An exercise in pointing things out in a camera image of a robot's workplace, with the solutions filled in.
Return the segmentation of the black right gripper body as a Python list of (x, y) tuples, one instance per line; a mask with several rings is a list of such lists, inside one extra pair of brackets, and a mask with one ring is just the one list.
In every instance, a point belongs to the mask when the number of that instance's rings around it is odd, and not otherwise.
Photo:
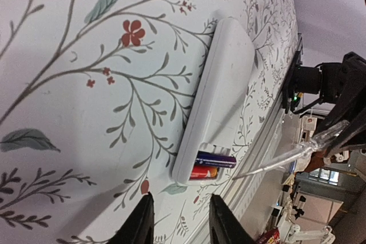
[(365, 109), (365, 59), (349, 52), (341, 63), (323, 63), (321, 71), (321, 98), (335, 105), (324, 123), (354, 120)]

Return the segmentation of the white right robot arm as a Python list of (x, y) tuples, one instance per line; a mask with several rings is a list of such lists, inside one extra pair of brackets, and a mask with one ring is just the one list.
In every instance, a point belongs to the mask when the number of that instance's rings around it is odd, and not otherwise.
[(365, 59), (354, 52), (341, 63), (322, 63), (316, 67), (295, 68), (291, 83), (296, 93), (318, 94), (319, 98), (299, 110), (316, 104), (331, 103), (333, 109), (316, 126), (321, 133), (340, 121), (348, 126), (327, 147), (327, 157), (345, 150), (365, 149)]

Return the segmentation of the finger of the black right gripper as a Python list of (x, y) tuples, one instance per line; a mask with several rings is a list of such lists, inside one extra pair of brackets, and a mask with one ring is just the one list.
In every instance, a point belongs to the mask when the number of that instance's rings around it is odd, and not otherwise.
[(327, 157), (342, 151), (362, 149), (365, 149), (365, 118), (357, 118), (327, 148)]
[(315, 133), (320, 133), (342, 120), (349, 124), (357, 118), (365, 118), (365, 71), (351, 70), (345, 77), (343, 90), (334, 108)]

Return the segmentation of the purple battery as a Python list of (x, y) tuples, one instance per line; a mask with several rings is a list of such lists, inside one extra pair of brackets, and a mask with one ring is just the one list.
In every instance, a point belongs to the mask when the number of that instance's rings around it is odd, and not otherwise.
[(236, 158), (233, 156), (199, 151), (196, 156), (194, 164), (201, 166), (212, 166), (212, 167), (222, 167), (232, 169), (236, 166), (237, 161)]

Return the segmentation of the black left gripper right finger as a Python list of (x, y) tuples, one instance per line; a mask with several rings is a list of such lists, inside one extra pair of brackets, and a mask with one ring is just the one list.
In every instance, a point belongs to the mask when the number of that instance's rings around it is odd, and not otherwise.
[(210, 243), (214, 244), (254, 244), (254, 240), (244, 230), (224, 200), (212, 194), (209, 204)]

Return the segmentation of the clear handle screwdriver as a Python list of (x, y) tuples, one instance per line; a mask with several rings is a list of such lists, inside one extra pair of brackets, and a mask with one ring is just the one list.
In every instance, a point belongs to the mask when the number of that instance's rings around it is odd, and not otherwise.
[(308, 141), (298, 143), (292, 150), (274, 157), (270, 161), (261, 164), (258, 168), (234, 176), (232, 179), (235, 181), (250, 175), (268, 172), (300, 158), (307, 158), (315, 151), (321, 151), (328, 148), (348, 125), (349, 122), (347, 120), (342, 120), (329, 129), (315, 134)]

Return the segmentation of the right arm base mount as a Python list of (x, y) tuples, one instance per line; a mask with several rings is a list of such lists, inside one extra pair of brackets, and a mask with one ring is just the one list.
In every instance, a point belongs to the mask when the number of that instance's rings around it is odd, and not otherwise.
[(284, 83), (281, 89), (282, 95), (282, 108), (285, 110), (285, 114), (288, 114), (291, 110), (292, 102), (295, 98), (295, 70), (301, 65), (301, 55), (303, 54), (303, 36), (298, 33), (298, 44), (290, 62), (288, 71), (286, 73)]

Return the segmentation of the red orange battery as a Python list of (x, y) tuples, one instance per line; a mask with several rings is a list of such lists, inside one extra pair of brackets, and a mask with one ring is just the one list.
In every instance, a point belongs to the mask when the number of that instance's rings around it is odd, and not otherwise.
[(211, 179), (218, 174), (218, 168), (211, 166), (194, 166), (190, 175), (191, 180)]

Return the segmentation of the white remote control back up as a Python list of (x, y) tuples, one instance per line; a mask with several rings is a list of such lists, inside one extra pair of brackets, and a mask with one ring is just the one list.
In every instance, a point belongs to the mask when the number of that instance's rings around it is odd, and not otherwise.
[(234, 18), (224, 18), (216, 26), (200, 83), (172, 169), (172, 179), (180, 185), (208, 185), (219, 181), (225, 170), (211, 179), (191, 180), (199, 151), (232, 156), (254, 64), (254, 45)]

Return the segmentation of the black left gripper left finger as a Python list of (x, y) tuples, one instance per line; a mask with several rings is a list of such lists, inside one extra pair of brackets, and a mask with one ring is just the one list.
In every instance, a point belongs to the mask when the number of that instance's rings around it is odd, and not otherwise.
[(152, 194), (144, 195), (109, 244), (153, 243), (154, 199)]

